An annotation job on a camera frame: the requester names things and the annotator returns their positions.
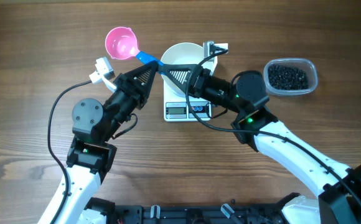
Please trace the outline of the pink scoop blue handle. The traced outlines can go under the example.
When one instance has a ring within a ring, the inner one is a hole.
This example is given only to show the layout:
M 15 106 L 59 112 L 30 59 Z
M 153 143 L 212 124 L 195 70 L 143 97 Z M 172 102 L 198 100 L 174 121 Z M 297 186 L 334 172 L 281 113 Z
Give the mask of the pink scoop blue handle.
M 115 27 L 110 30 L 106 35 L 105 49 L 112 59 L 136 58 L 143 64 L 157 62 L 159 66 L 164 65 L 157 58 L 139 50 L 137 37 L 130 27 Z

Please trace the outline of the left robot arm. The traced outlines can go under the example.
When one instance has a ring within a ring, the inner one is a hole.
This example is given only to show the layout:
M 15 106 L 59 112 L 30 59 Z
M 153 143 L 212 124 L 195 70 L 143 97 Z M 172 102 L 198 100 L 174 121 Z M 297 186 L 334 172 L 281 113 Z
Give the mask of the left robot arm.
M 109 144 L 127 131 L 120 126 L 141 109 L 152 89 L 161 62 L 152 61 L 130 72 L 115 73 L 105 57 L 96 61 L 89 83 L 104 83 L 112 95 L 100 103 L 85 98 L 72 110 L 74 138 L 65 164 L 60 164 L 63 177 L 40 223 L 116 223 L 115 203 L 94 194 L 110 171 L 117 148 Z

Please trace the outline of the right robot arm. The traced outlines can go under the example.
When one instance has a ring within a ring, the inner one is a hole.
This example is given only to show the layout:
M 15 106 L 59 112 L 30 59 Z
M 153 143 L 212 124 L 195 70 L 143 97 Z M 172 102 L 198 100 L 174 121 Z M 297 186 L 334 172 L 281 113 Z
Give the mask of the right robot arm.
M 201 65 L 161 65 L 159 73 L 185 93 L 237 113 L 229 132 L 285 167 L 316 196 L 301 195 L 281 208 L 288 223 L 361 223 L 361 165 L 352 169 L 299 139 L 265 104 L 260 72 L 241 72 L 227 82 Z

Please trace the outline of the white bowl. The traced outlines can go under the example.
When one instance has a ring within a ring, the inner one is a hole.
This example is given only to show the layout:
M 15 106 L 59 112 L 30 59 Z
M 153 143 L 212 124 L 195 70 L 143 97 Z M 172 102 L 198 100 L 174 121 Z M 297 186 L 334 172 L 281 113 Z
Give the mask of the white bowl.
M 191 42 L 182 42 L 168 48 L 161 57 L 161 62 L 169 65 L 183 65 L 183 64 L 198 64 L 203 60 L 204 49 L 201 45 L 197 45 Z M 211 70 L 211 75 L 217 66 L 217 57 L 213 58 L 214 61 L 205 62 L 202 66 Z M 177 96 L 185 97 L 184 93 L 175 84 L 173 84 L 169 78 L 165 75 L 161 75 L 164 80 L 164 84 L 168 86 L 168 89 Z

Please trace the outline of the white digital kitchen scale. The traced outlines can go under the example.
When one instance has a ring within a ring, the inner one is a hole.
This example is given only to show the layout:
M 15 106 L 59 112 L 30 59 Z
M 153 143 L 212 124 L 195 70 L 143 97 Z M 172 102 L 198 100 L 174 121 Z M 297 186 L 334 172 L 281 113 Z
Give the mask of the white digital kitchen scale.
M 198 64 L 200 59 L 198 57 L 181 57 L 171 59 L 162 56 L 161 61 L 165 64 Z M 209 121 L 209 116 L 212 115 L 212 105 L 203 98 L 189 97 L 192 109 L 197 116 L 204 120 Z M 185 95 L 178 90 L 174 90 L 164 82 L 164 119 L 167 122 L 184 122 L 184 121 L 197 121 L 192 113 L 189 111 Z

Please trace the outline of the black beans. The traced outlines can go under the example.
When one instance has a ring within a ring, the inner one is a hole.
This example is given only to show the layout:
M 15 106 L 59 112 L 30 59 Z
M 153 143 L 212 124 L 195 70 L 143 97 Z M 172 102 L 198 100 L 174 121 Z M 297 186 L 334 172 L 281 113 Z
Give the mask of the black beans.
M 307 73 L 297 67 L 270 65 L 268 79 L 270 85 L 277 90 L 308 89 Z

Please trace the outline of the clear plastic container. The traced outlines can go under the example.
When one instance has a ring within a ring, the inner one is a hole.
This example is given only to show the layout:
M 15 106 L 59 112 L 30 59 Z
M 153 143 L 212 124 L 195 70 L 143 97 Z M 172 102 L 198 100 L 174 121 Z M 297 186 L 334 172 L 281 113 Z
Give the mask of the clear plastic container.
M 264 67 L 266 91 L 270 95 L 296 96 L 314 91 L 318 85 L 315 65 L 305 58 L 279 58 Z

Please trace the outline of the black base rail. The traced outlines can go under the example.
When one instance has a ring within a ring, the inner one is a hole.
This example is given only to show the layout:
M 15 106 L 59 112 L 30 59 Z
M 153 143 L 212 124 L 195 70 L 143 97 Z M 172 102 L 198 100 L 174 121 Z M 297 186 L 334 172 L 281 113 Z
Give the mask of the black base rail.
M 236 205 L 234 200 L 221 206 L 161 207 L 116 205 L 92 198 L 78 223 L 94 224 L 172 224 L 172 223 L 320 223 L 318 202 L 290 194 L 277 203 Z

